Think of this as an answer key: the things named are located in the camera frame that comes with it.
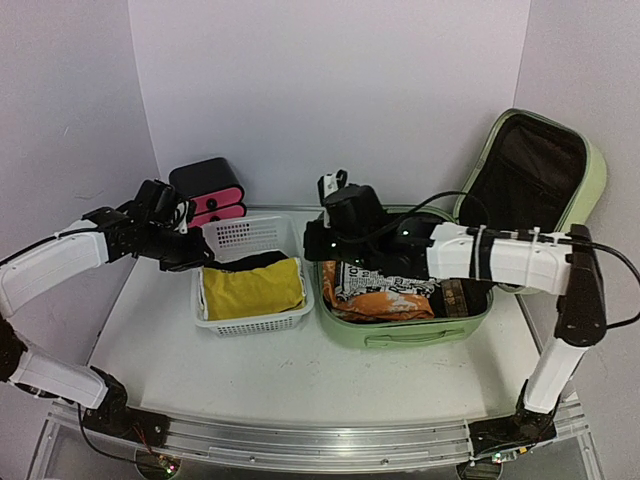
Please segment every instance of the white backdrop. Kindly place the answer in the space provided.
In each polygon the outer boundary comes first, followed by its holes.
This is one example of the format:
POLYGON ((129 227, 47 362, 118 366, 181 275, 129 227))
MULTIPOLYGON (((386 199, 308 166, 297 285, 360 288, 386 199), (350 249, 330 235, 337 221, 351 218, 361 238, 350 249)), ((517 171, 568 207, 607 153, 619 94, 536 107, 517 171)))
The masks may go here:
MULTIPOLYGON (((0 0, 0 12, 4 258, 84 213, 120 205, 158 169, 126 0, 0 0)), ((132 264, 85 272, 29 302, 11 324, 58 358, 84 363, 132 264)), ((4 480, 25 478, 49 404, 0 383, 4 480)))
MULTIPOLYGON (((533 109, 588 136, 607 160, 609 178, 589 222, 599 242, 640 265, 640 3, 534 0, 516 106, 533 109)), ((616 260, 600 255, 608 321, 640 308, 638 285, 616 260)), ((527 298, 549 330, 555 299, 527 298)), ((640 325, 614 330, 585 356, 577 387, 607 478, 640 478, 640 325)))
POLYGON ((259 204, 346 167, 383 201, 462 185, 513 105, 529 0, 131 0, 163 177, 223 155, 259 204))

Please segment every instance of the light green suitcase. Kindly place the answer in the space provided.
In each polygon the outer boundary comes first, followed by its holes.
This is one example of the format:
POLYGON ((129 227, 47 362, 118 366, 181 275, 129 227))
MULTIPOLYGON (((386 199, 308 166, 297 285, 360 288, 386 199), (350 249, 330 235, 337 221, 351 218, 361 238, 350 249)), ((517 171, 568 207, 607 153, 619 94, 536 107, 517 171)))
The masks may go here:
MULTIPOLYGON (((568 231, 572 223, 587 220, 605 184, 604 158, 586 138, 540 115, 511 109, 491 129, 463 190, 486 205, 492 228, 568 231)), ((424 211, 463 225, 485 223, 477 205, 464 199, 456 203, 453 216, 433 208, 424 211)), ((320 287, 321 270, 318 266, 320 287)), ((471 317, 364 325, 345 322, 331 314, 324 301, 319 303, 321 325, 337 343, 397 348, 467 338, 487 316, 492 296, 489 292, 486 309, 471 317)))

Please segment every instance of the yellow cloth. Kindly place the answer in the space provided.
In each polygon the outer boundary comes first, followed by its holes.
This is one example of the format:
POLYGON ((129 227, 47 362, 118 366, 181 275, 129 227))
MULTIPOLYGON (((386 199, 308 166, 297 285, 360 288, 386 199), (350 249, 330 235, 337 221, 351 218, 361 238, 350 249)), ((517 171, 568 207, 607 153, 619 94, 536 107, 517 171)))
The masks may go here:
POLYGON ((208 320, 268 315, 302 308, 304 291, 298 259, 287 258, 244 272, 203 269, 208 320))

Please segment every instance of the suitcase lid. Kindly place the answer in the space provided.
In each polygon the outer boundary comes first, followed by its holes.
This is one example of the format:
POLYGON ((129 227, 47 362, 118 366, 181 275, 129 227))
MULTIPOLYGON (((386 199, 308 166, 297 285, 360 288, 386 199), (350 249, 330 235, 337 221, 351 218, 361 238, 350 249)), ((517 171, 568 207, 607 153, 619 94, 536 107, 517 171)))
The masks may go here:
MULTIPOLYGON (((586 221, 605 179, 604 159, 582 135, 540 115, 510 109, 491 129, 463 191, 484 203, 491 228, 539 226, 553 232, 568 228, 569 219, 586 221), (596 178, 587 182, 589 176, 596 178), (589 195, 578 195, 585 189, 589 195)), ((457 201, 454 215, 462 225, 486 223, 477 202, 467 197, 457 201)))

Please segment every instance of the mesh basket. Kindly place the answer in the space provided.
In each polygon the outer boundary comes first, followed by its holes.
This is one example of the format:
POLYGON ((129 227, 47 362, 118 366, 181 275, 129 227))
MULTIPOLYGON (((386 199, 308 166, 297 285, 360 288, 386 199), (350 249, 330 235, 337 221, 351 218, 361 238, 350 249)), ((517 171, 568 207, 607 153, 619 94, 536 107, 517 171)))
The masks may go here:
POLYGON ((280 250, 288 257, 300 258, 305 303, 302 308, 290 312, 207 321, 199 287, 202 269, 197 269, 194 270, 191 284, 191 303, 197 326, 209 328, 221 337, 274 332, 296 327, 302 317, 311 311, 314 303, 311 277, 307 265, 302 261, 303 252, 291 217, 269 215, 222 220, 205 225, 202 231, 219 262, 231 262, 268 250, 280 250))

